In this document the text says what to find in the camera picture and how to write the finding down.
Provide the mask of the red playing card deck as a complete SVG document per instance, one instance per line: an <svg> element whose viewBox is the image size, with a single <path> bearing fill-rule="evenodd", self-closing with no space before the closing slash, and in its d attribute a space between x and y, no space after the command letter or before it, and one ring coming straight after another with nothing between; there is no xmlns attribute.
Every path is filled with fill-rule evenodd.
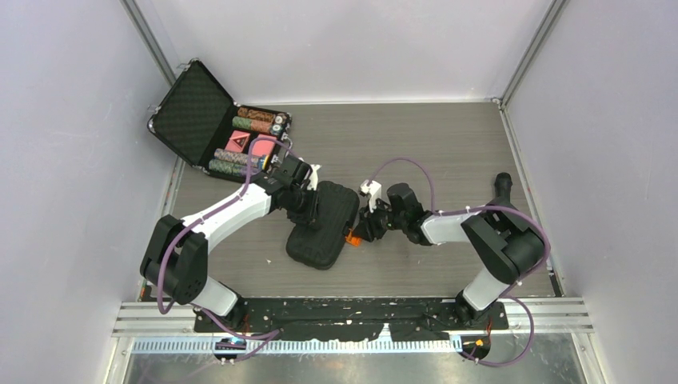
<svg viewBox="0 0 678 384"><path fill-rule="evenodd" d="M256 157L268 157L276 147L275 137L267 134L259 134L251 143L249 152Z"/></svg>

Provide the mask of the black cylinder flashlight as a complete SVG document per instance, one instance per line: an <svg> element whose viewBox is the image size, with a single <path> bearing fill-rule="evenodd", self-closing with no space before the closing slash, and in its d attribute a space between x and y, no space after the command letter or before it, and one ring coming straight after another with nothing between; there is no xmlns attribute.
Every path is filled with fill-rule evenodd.
<svg viewBox="0 0 678 384"><path fill-rule="evenodd" d="M511 174L507 172L497 174L493 183L495 198L510 202L512 185Z"/></svg>

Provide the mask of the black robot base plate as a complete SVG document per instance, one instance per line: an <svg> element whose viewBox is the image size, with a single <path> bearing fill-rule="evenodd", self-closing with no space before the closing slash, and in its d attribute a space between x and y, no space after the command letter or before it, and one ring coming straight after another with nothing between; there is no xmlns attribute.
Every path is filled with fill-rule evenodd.
<svg viewBox="0 0 678 384"><path fill-rule="evenodd" d="M387 329L395 342L438 341L452 331L483 334L507 330L505 306L492 304L479 315L466 314L452 299L385 298L242 298L226 316L211 319L196 313L198 333L277 333L282 341L361 342L377 339Z"/></svg>

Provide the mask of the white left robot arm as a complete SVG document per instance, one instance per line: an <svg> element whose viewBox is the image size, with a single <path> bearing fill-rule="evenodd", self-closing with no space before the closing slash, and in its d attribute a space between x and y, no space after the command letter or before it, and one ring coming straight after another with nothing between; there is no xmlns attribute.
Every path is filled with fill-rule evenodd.
<svg viewBox="0 0 678 384"><path fill-rule="evenodd" d="M177 304L192 304L214 314L224 330L238 330L245 321L239 296L208 275L209 254L246 224L274 210L287 210L295 223L317 224L317 164L289 156L270 173L246 177L232 195L196 214L166 215L154 227L140 265L140 274Z"/></svg>

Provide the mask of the black plastic tool case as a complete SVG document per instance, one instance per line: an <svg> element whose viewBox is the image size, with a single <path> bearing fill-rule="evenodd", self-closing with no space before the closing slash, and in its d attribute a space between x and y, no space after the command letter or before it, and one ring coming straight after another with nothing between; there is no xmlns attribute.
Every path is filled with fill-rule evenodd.
<svg viewBox="0 0 678 384"><path fill-rule="evenodd" d="M343 185L322 181L317 185L318 215L313 226L296 225L285 245L296 262L327 270L338 259L345 237L353 228L360 204L358 194Z"/></svg>

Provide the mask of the black aluminium poker chip case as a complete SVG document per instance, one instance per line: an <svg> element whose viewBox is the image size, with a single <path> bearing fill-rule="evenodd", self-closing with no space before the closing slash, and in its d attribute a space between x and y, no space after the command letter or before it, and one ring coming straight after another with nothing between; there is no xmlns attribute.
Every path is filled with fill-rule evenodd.
<svg viewBox="0 0 678 384"><path fill-rule="evenodd" d="M180 159L210 177L245 181L251 143L259 134L285 141L292 125L288 112L236 102L207 66L190 60L147 122L148 131ZM234 130L251 133L244 153L224 150ZM280 157L277 144L268 157L253 156L255 170L268 170Z"/></svg>

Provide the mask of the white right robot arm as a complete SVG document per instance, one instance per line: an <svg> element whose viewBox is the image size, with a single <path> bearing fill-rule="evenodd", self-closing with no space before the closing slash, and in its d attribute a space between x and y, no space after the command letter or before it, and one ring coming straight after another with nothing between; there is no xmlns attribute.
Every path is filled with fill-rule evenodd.
<svg viewBox="0 0 678 384"><path fill-rule="evenodd" d="M359 210L353 236L373 242L399 230L420 246L470 244L483 267L456 296L453 308L461 325L477 328L488 318L489 307L536 267L546 251L542 231L511 204L511 190L511 176L502 172L495 178L495 198L488 204L441 212L425 210L406 183L390 186L382 199L381 185L365 181L359 193L368 202Z"/></svg>

